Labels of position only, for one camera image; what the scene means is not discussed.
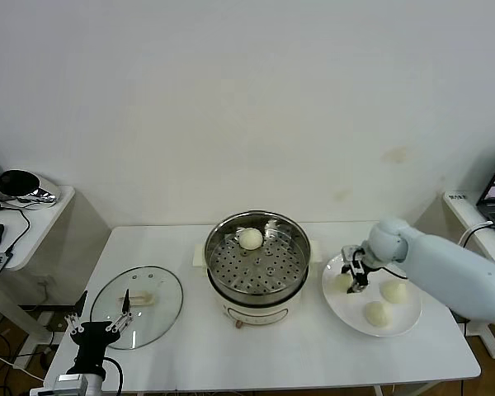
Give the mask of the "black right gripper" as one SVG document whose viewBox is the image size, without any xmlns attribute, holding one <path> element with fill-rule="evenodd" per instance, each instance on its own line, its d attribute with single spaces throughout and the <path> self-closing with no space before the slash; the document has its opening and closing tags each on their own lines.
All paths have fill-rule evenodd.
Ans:
<svg viewBox="0 0 495 396">
<path fill-rule="evenodd" d="M 351 263 L 344 261 L 341 273 L 351 274 L 352 283 L 347 288 L 348 294 L 360 293 L 368 286 L 368 274 L 371 269 L 364 263 L 365 250 L 357 247 L 351 254 Z"/>
</svg>

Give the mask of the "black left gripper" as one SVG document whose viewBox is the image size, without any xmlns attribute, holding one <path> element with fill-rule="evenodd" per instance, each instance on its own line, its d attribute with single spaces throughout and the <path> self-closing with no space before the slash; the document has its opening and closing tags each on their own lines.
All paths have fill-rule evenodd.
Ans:
<svg viewBox="0 0 495 396">
<path fill-rule="evenodd" d="M 71 339 L 78 345 L 78 353 L 73 366 L 68 369 L 69 374 L 105 374 L 102 367 L 106 348 L 120 339 L 120 333 L 133 320 L 130 312 L 129 290 L 123 298 L 120 316 L 112 322 L 85 322 L 80 323 L 87 291 L 84 290 L 79 300 L 73 306 L 70 314 L 65 316 Z"/>
</svg>

